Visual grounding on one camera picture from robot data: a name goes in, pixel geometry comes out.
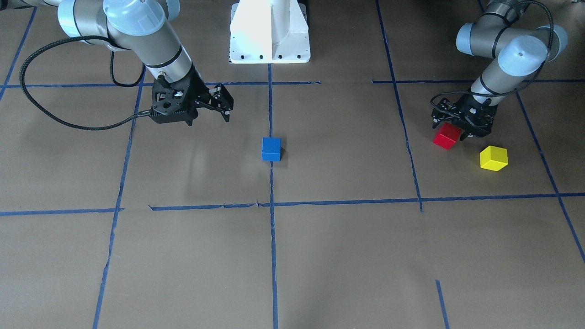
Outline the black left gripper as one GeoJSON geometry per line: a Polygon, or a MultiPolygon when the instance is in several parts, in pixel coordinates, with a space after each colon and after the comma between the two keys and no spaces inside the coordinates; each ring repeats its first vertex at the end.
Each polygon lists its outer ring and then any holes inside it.
{"type": "Polygon", "coordinates": [[[447,122],[457,127],[470,131],[472,129],[487,129],[489,119],[485,118],[489,108],[489,99],[481,103],[473,95],[463,95],[457,104],[450,102],[444,96],[435,96],[431,99],[432,128],[436,129],[440,123],[447,122]]]}

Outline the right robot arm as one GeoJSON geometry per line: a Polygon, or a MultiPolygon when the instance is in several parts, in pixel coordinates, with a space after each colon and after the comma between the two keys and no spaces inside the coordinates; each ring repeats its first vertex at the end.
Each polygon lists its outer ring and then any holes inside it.
{"type": "Polygon", "coordinates": [[[47,6],[57,9],[57,19],[66,39],[52,42],[31,54],[21,65],[19,83],[27,99],[52,120],[80,130],[40,105],[25,83],[27,68],[40,54],[61,44],[83,42],[102,44],[112,53],[130,50],[142,63],[142,74],[153,76],[152,106],[125,120],[104,127],[119,127],[136,118],[148,117],[156,123],[185,122],[192,125],[198,110],[217,111],[230,121],[234,99],[223,84],[208,88],[186,48],[171,26],[180,12],[177,0],[3,0],[1,10],[47,6]]]}

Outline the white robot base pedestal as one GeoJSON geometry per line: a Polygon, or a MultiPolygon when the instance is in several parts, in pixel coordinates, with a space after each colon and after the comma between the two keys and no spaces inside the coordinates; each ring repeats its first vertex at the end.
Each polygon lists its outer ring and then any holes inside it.
{"type": "Polygon", "coordinates": [[[240,0],[231,6],[229,28],[231,63],[310,61],[306,0],[240,0]]]}

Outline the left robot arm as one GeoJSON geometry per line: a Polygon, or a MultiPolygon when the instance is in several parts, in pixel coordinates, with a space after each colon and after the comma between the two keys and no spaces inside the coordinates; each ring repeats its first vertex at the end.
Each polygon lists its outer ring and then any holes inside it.
{"type": "Polygon", "coordinates": [[[491,0],[481,17],[463,25],[456,36],[456,48],[465,54],[491,58],[492,62],[461,98],[450,102],[445,93],[433,106],[433,127],[448,122],[464,137],[485,137],[492,131],[499,104],[520,91],[521,83],[537,77],[544,64],[556,59],[569,41],[565,29],[553,22],[546,6],[548,24],[533,30],[514,28],[535,0],[491,0]]]}

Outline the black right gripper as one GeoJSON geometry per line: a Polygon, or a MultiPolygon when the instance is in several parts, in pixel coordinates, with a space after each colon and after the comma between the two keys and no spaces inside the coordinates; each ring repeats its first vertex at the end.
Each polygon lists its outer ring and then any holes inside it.
{"type": "Polygon", "coordinates": [[[219,112],[225,122],[230,122],[231,106],[224,104],[222,101],[233,101],[234,98],[225,85],[217,84],[213,88],[208,88],[196,67],[191,66],[188,73],[182,77],[181,86],[185,90],[181,110],[189,114],[189,117],[185,120],[189,127],[192,126],[194,119],[198,116],[197,108],[206,108],[207,110],[219,112]],[[207,101],[203,99],[197,100],[203,94],[206,95],[207,101]]]}

